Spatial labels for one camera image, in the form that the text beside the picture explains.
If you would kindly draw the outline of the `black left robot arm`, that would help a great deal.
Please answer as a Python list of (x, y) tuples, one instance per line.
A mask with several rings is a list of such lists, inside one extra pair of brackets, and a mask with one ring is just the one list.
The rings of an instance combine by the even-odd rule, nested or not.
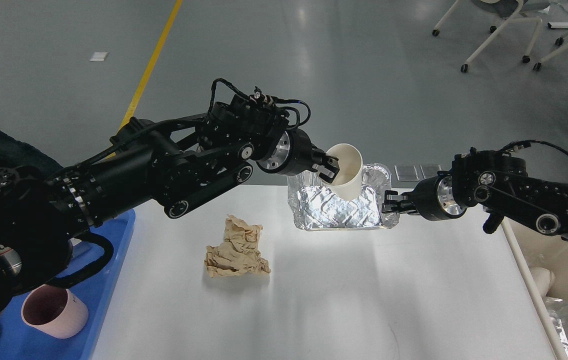
[(33, 166), (0, 167), (0, 315), (41, 285), (70, 289), (98, 274), (114, 246), (91, 228), (149, 200), (181, 218), (246, 182), (252, 162), (268, 174), (310, 171), (334, 182), (338, 158), (302, 131), (297, 104), (217, 78), (207, 112), (131, 117), (109, 148), (48, 177)]

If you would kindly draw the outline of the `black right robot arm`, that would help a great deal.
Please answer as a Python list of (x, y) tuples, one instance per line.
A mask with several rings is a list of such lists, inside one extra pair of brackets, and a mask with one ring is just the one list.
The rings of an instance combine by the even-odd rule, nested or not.
[[(513, 141), (499, 150), (472, 147), (457, 154), (449, 170), (421, 180), (412, 191), (385, 191), (381, 212), (445, 221), (481, 205), (489, 215), (483, 224), (486, 234), (510, 219), (568, 242), (568, 184), (528, 176), (525, 160), (513, 155), (533, 143), (533, 139)], [(568, 157), (567, 150), (560, 152)]]

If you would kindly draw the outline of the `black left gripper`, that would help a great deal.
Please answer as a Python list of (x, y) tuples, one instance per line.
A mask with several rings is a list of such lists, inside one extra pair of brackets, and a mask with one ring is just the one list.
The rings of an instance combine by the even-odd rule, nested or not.
[(333, 183), (341, 167), (339, 158), (314, 146), (309, 135), (301, 129), (287, 129), (275, 150), (257, 166), (267, 174), (295, 176), (304, 171), (318, 173), (325, 183)]

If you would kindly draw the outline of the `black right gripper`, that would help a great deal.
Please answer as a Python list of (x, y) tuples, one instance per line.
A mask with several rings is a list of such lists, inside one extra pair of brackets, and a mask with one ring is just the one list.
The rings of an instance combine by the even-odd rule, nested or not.
[(383, 214), (420, 215), (428, 221), (444, 221), (459, 219), (466, 211), (454, 199), (453, 177), (449, 174), (426, 178), (413, 191), (384, 191)]

